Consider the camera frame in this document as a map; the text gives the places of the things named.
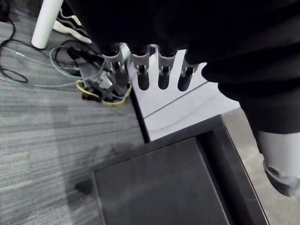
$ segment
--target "electrical wire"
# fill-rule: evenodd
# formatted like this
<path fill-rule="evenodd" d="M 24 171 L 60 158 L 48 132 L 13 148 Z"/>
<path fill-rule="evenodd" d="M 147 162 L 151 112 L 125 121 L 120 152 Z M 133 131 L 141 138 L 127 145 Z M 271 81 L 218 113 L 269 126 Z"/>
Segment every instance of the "electrical wire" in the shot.
<path fill-rule="evenodd" d="M 75 75 L 71 75 L 71 74 L 68 74 L 68 73 L 66 73 L 65 71 L 63 71 L 58 65 L 56 65 L 56 63 L 54 62 L 54 60 L 53 60 L 53 58 L 52 58 L 52 55 L 53 55 L 53 52 L 56 50 L 56 49 L 58 49 L 58 48 L 68 48 L 67 46 L 65 46 L 65 45 L 60 45 L 60 46 L 57 46 L 57 47 L 54 47 L 54 48 L 52 48 L 51 50 L 50 50 L 50 52 L 49 52 L 49 59 L 50 59 L 50 62 L 51 62 L 51 64 L 52 64 L 52 66 L 54 67 L 54 69 L 56 70 L 56 71 L 58 71 L 60 74 L 62 74 L 62 75 L 64 75 L 64 76 L 66 76 L 66 77 L 68 77 L 68 78 L 75 78 L 75 79 L 78 79 L 78 76 L 75 76 Z"/>
<path fill-rule="evenodd" d="M 80 91 L 82 91 L 83 93 L 86 93 L 86 94 L 88 94 L 88 95 L 95 96 L 96 98 L 99 98 L 99 95 L 96 95 L 96 94 L 94 94 L 94 93 L 92 93 L 92 92 L 89 92 L 89 91 L 83 89 L 83 88 L 79 85 L 79 83 L 83 83 L 83 80 L 77 80 L 77 81 L 76 81 L 76 87 L 77 87 Z"/>
<path fill-rule="evenodd" d="M 124 98 L 123 98 L 121 101 L 119 101 L 119 102 L 106 102 L 106 101 L 103 101 L 103 100 L 102 100 L 102 103 L 103 103 L 104 105 L 108 105 L 108 106 L 121 106 L 121 105 L 123 105 L 123 104 L 125 103 L 125 100 L 126 100 L 127 97 L 130 95 L 131 89 L 132 89 L 132 86 L 130 86 L 130 87 L 128 88 L 128 90 L 127 90 L 127 92 L 126 92 Z"/>
<path fill-rule="evenodd" d="M 91 78 L 101 74 L 102 71 L 104 70 L 105 64 L 106 64 L 106 62 L 103 62 L 100 70 L 97 73 L 95 73 L 94 75 L 90 76 L 88 79 L 91 79 Z M 70 85 L 74 85 L 74 84 L 77 85 L 77 81 L 71 82 L 71 83 L 65 83 L 65 84 L 58 84 L 58 85 L 40 85 L 40 84 L 29 84 L 29 85 L 34 86 L 34 87 L 40 87 L 40 88 L 61 88 L 61 87 L 66 87 L 66 86 L 70 86 Z"/>
<path fill-rule="evenodd" d="M 84 43 L 82 41 L 79 41 L 79 40 L 72 40 L 72 39 L 69 39 L 69 40 L 66 40 L 64 41 L 63 43 L 61 43 L 61 45 L 66 45 L 67 43 L 77 43 L 77 44 L 80 44 L 81 46 L 84 46 L 86 49 L 88 49 L 89 51 L 93 52 L 95 55 L 97 56 L 100 56 L 102 57 L 98 52 L 96 52 L 95 50 L 93 50 L 89 44 L 87 43 Z M 54 55 L 54 61 L 56 62 L 56 64 L 58 66 L 60 66 L 60 62 L 57 60 L 57 57 L 58 57 L 58 53 L 60 52 L 60 48 L 57 48 L 56 51 L 55 51 L 55 55 Z"/>
<path fill-rule="evenodd" d="M 113 94 L 113 93 L 111 93 L 111 95 L 112 95 L 113 97 L 117 98 L 117 99 L 123 99 L 123 98 L 124 98 L 124 96 L 117 96 L 117 95 L 115 95 L 115 94 Z"/>
<path fill-rule="evenodd" d="M 9 50 L 9 51 L 12 52 L 12 53 L 15 53 L 15 54 L 18 55 L 18 56 L 24 57 L 24 58 L 26 58 L 26 59 L 28 59 L 28 60 L 30 60 L 30 61 L 32 61 L 32 62 L 35 62 L 35 63 L 37 63 L 37 64 L 45 65 L 45 66 L 49 66 L 49 67 L 53 67 L 52 64 L 38 61 L 38 60 L 36 60 L 36 59 L 34 59 L 34 58 L 31 58 L 31 57 L 28 57 L 28 56 L 24 55 L 24 54 L 21 53 L 21 52 L 17 52 L 16 50 L 10 49 L 10 48 L 8 48 L 8 47 L 3 47 L 3 48 Z M 60 67 L 60 68 L 62 68 L 62 69 L 71 69 L 71 70 L 79 70 L 79 68 L 77 68 L 77 67 Z"/>
<path fill-rule="evenodd" d="M 10 35 L 10 37 L 4 41 L 1 42 L 0 44 L 0 58 L 1 58 L 1 51 L 2 51 L 2 48 L 7 45 L 9 42 L 11 41 L 16 41 L 16 42 L 21 42 L 19 40 L 15 40 L 14 39 L 14 35 L 15 35 L 15 24 L 14 22 L 10 19 L 10 18 L 7 18 L 8 21 L 12 24 L 13 26 L 13 31 Z M 15 75 L 18 75 L 20 77 L 20 79 L 16 79 L 16 78 L 13 78 L 12 76 L 10 76 L 9 74 L 7 74 L 5 71 L 9 71 L 11 73 L 14 73 Z M 28 79 L 27 77 L 25 77 L 24 75 L 16 72 L 16 71 L 12 71 L 12 70 L 8 70 L 8 69 L 5 69 L 2 67 L 2 65 L 0 64 L 0 73 L 2 73 L 5 77 L 7 77 L 8 79 L 12 80 L 12 81 L 15 81 L 15 82 L 19 82 L 19 83 L 28 83 Z"/>
<path fill-rule="evenodd" d="M 11 83 L 22 84 L 21 82 L 9 80 L 9 79 L 2 78 L 2 77 L 0 77 L 0 80 L 6 81 L 6 82 L 11 82 Z M 64 83 L 64 84 L 57 84 L 57 85 L 42 85 L 42 84 L 30 84 L 30 83 L 26 83 L 26 86 L 32 86 L 32 87 L 37 87 L 37 88 L 62 88 L 62 87 L 67 87 L 67 86 L 71 86 L 71 85 L 74 85 L 74 84 L 76 84 L 76 82 Z"/>
<path fill-rule="evenodd" d="M 92 92 L 89 92 L 89 91 L 85 90 L 84 88 L 82 88 L 82 87 L 79 85 L 80 83 L 83 83 L 83 80 L 77 80 L 77 81 L 76 81 L 76 87 L 77 87 L 81 92 L 83 92 L 83 93 L 85 93 L 85 94 L 88 94 L 88 95 L 91 95 L 91 96 L 94 96 L 94 97 L 96 97 L 96 98 L 99 98 L 99 95 L 96 95 L 96 94 L 94 94 L 94 93 L 92 93 Z M 122 100 L 119 101 L 119 102 L 107 102 L 107 101 L 104 101 L 104 100 L 102 100 L 101 102 L 102 102 L 104 105 L 109 105 L 109 106 L 118 106 L 118 105 L 122 105 L 122 104 L 124 104 L 126 98 L 129 96 L 129 94 L 130 94 L 130 92 L 131 92 L 131 89 L 132 89 L 132 86 L 130 86 L 130 87 L 128 88 L 128 90 L 127 90 L 125 96 L 124 96 L 124 97 L 122 98 Z"/>

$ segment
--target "white surface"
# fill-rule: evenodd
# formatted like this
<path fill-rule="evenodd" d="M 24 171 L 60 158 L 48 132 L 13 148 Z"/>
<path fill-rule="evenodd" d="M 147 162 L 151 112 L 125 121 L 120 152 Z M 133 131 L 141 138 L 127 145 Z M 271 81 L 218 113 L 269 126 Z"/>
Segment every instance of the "white surface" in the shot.
<path fill-rule="evenodd" d="M 130 65 L 128 68 L 142 115 L 144 118 L 146 117 L 145 124 L 151 140 L 158 139 L 240 106 L 238 102 L 225 97 L 218 90 L 218 84 L 207 83 L 168 105 L 166 108 L 147 117 L 158 108 L 170 103 L 174 99 L 206 81 L 201 76 L 201 70 L 206 65 L 203 63 L 194 74 L 188 90 L 181 92 L 177 89 L 177 82 L 180 76 L 184 54 L 185 50 L 178 51 L 171 72 L 170 83 L 166 90 L 161 90 L 158 87 L 157 52 L 150 57 L 150 86 L 148 90 L 143 91 L 139 89 L 137 84 L 137 74 L 133 65 Z"/>
<path fill-rule="evenodd" d="M 44 0 L 38 15 L 31 43 L 36 48 L 44 49 L 52 27 L 60 11 L 63 0 Z"/>

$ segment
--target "black fabric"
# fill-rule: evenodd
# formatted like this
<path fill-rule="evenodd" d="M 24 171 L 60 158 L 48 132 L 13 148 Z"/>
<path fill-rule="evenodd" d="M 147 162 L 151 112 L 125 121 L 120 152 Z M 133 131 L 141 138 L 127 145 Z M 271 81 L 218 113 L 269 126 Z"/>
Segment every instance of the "black fabric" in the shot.
<path fill-rule="evenodd" d="M 61 9 L 62 9 L 64 16 L 74 15 L 74 12 L 72 11 L 72 9 L 70 8 L 70 6 L 68 5 L 68 3 L 66 1 L 64 1 L 62 3 Z"/>
<path fill-rule="evenodd" d="M 298 0 L 70 0 L 97 46 L 187 49 L 189 63 L 238 100 L 252 129 L 300 132 Z"/>

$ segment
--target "yellow cable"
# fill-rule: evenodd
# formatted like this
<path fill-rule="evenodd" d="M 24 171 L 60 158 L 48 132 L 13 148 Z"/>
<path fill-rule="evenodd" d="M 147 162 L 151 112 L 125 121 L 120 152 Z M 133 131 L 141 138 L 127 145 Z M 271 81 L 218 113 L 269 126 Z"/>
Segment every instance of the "yellow cable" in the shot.
<path fill-rule="evenodd" d="M 76 87 L 77 87 L 80 91 L 82 91 L 83 93 L 86 93 L 86 94 L 88 94 L 88 95 L 92 95 L 92 96 L 95 96 L 95 97 L 99 98 L 99 95 L 96 95 L 96 94 L 94 94 L 94 93 L 92 93 L 92 92 L 89 92 L 89 91 L 83 89 L 83 88 L 79 85 L 79 83 L 83 83 L 83 80 L 77 80 L 77 81 L 76 81 Z M 132 86 L 130 86 L 130 87 L 128 88 L 128 90 L 127 90 L 127 92 L 126 92 L 124 98 L 123 98 L 121 101 L 119 101 L 119 102 L 106 102 L 106 101 L 103 101 L 103 100 L 102 100 L 102 103 L 103 103 L 104 105 L 109 105 L 109 106 L 118 106 L 118 105 L 122 105 L 122 104 L 124 104 L 126 98 L 129 96 L 129 94 L 130 94 L 130 92 L 131 92 L 131 89 L 132 89 Z"/>
<path fill-rule="evenodd" d="M 92 96 L 95 96 L 95 97 L 99 98 L 99 95 L 96 95 L 96 94 L 94 94 L 94 93 L 92 93 L 92 92 L 89 92 L 89 91 L 83 89 L 82 87 L 80 87 L 79 83 L 83 83 L 83 80 L 77 80 L 77 81 L 76 81 L 76 87 L 77 87 L 79 90 L 81 90 L 83 93 L 86 93 L 86 94 L 88 94 L 88 95 L 92 95 Z"/>

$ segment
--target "table leg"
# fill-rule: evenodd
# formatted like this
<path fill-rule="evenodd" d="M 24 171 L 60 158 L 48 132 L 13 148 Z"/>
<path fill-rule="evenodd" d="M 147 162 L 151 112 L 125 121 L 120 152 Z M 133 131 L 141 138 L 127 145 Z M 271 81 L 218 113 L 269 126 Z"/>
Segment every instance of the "table leg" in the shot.
<path fill-rule="evenodd" d="M 60 11 L 63 0 L 44 0 L 39 12 L 37 24 L 31 43 L 39 49 L 44 49 L 48 42 L 52 27 Z"/>

